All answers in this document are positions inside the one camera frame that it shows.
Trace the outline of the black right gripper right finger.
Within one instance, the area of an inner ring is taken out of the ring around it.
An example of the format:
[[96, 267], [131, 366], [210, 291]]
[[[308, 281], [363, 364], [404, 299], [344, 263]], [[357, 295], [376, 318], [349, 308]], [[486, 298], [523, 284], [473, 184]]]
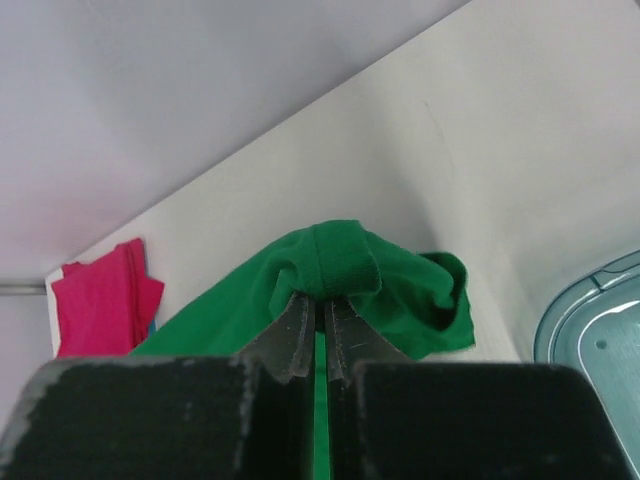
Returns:
[[630, 479], [594, 389], [549, 364], [416, 362], [324, 304], [335, 479]]

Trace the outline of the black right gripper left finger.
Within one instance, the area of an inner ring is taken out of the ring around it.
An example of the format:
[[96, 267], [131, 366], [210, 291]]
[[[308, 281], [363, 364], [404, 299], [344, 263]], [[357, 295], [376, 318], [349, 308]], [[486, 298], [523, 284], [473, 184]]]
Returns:
[[314, 303], [232, 356], [56, 360], [1, 438], [5, 479], [309, 479]]

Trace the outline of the green t shirt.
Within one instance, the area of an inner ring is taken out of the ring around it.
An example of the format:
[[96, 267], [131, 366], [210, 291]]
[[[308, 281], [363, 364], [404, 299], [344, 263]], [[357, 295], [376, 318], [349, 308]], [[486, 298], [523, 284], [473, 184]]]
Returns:
[[303, 293], [319, 302], [347, 298], [386, 340], [421, 360], [474, 346], [466, 284], [466, 268], [451, 253], [414, 253], [357, 220], [326, 221], [264, 247], [133, 352], [233, 354]]

